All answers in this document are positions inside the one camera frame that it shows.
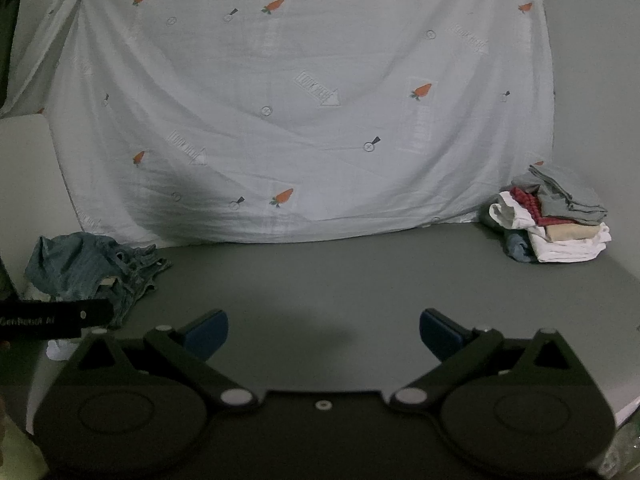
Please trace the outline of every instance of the white fabric backdrop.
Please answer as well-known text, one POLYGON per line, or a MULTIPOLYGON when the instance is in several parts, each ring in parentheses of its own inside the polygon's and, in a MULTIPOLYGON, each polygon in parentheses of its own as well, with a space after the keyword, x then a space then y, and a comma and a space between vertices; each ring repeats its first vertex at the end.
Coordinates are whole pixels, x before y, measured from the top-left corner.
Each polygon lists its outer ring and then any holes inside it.
POLYGON ((542 0, 134 1, 22 0, 18 17, 0 113, 44 108, 89 232, 167 246, 461 221, 550 158, 542 0))

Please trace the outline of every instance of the yellow-green object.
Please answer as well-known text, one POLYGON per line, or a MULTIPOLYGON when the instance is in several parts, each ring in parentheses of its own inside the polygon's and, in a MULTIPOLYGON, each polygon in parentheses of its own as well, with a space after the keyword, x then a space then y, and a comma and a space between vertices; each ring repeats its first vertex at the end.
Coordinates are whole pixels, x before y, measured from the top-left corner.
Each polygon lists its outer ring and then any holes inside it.
POLYGON ((0 480, 40 480, 49 472, 40 448, 5 418, 6 432, 0 444, 4 463, 0 466, 0 480))

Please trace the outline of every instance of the blue gripper pad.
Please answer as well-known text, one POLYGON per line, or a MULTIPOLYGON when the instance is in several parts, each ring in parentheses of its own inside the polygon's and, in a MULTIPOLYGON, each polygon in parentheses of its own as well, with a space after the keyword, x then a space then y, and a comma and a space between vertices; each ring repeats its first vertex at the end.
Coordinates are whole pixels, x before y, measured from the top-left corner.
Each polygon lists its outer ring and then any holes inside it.
POLYGON ((472 332, 428 308, 420 314, 420 338, 433 355, 444 361, 465 347, 472 332))
POLYGON ((228 333, 226 312, 215 310, 178 330, 178 338, 187 352, 206 361, 225 343, 228 333))

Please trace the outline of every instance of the red folded garment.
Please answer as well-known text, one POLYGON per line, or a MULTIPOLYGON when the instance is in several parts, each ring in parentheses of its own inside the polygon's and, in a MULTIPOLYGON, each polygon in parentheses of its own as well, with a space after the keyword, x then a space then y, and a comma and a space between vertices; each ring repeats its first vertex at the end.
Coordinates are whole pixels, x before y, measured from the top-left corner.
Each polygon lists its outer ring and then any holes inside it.
POLYGON ((544 227, 547 225, 558 224, 577 224, 575 220, 569 220, 568 218, 558 218, 557 216, 542 216, 540 213, 540 200, 535 195, 527 193, 521 190, 519 187, 512 187, 510 190, 513 199, 523 206, 524 209, 531 213, 531 216, 536 222, 536 225, 544 227))

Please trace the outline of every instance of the white curtain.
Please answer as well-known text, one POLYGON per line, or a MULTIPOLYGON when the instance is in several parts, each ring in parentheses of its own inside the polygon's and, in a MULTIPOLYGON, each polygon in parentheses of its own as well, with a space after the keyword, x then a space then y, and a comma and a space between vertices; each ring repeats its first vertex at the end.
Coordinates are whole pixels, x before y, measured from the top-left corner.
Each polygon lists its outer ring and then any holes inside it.
POLYGON ((22 0, 9 92, 133 244, 466 221, 552 143, 542 0, 22 0))

